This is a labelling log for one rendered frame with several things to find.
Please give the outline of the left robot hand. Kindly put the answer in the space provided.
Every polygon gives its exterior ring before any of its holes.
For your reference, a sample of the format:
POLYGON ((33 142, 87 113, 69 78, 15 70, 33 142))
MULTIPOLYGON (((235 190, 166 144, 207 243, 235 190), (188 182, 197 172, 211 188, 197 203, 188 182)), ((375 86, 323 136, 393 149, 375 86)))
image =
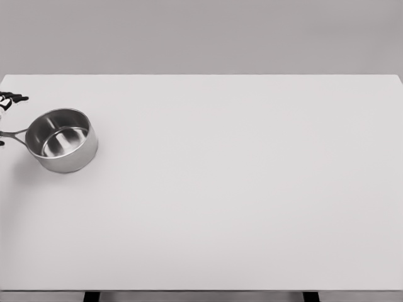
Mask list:
POLYGON ((23 101, 29 100, 28 96, 22 94, 15 94, 12 92, 0 91, 0 119, 7 112, 13 104, 18 104, 23 101))

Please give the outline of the steel pot with handle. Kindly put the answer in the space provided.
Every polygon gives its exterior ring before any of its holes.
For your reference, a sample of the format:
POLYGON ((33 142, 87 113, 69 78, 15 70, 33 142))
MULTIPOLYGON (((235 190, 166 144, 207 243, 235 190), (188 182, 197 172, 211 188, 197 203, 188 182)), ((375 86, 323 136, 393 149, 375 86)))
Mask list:
POLYGON ((48 111, 24 130, 0 131, 0 138, 20 142, 42 167, 60 174, 82 169, 98 150, 98 138, 89 118, 72 108, 48 111))

